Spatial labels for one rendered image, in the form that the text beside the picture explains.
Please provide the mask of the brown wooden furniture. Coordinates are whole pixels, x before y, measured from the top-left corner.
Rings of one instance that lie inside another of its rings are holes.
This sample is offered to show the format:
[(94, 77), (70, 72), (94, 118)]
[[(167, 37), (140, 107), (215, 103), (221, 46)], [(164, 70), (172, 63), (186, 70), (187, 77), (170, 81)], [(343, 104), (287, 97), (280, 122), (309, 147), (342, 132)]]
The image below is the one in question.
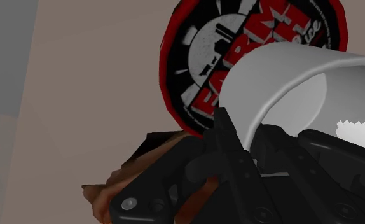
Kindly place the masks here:
[[(185, 131), (148, 133), (144, 142), (132, 156), (118, 170), (113, 171), (104, 184), (83, 185), (83, 196), (92, 205), (95, 219), (100, 224), (111, 224), (109, 214), (111, 199), (165, 152), (187, 136), (189, 133)], [(206, 184), (180, 208), (175, 216), (175, 224), (190, 224), (217, 187), (217, 178), (208, 178)]]

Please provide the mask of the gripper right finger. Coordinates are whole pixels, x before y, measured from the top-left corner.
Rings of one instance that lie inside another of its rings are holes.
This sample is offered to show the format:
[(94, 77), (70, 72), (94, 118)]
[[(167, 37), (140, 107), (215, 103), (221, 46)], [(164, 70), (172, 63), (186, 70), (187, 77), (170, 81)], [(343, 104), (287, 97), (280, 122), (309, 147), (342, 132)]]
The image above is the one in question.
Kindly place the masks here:
[(365, 224), (365, 148), (308, 129), (260, 125), (251, 153), (262, 173), (286, 172), (319, 224)]

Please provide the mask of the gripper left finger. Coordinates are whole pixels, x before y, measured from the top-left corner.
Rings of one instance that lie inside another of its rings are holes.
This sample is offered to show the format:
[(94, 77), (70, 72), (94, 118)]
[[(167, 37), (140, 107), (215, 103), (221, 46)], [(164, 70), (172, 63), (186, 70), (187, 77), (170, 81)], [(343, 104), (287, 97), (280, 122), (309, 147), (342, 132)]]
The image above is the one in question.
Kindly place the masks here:
[(214, 126), (201, 138), (180, 140), (113, 197), (112, 224), (173, 224), (182, 205), (213, 176), (219, 188), (192, 224), (282, 224), (225, 108), (215, 110)]

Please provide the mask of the round red black wall sign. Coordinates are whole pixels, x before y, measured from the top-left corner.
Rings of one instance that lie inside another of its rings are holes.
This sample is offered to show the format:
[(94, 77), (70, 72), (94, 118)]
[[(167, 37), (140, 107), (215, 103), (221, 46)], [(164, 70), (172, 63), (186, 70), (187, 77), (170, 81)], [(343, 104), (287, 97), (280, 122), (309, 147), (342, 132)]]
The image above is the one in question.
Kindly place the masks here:
[(237, 61), (273, 42), (345, 51), (341, 0), (179, 0), (160, 47), (165, 105), (194, 136), (213, 126), (221, 85)]

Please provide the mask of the white cup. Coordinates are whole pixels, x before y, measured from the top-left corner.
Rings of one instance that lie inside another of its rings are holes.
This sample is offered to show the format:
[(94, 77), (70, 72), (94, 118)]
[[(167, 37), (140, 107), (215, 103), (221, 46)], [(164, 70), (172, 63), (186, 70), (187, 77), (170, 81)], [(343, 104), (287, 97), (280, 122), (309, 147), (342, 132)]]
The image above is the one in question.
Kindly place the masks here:
[(259, 124), (315, 129), (365, 147), (365, 56), (290, 42), (243, 56), (219, 96), (244, 149)]

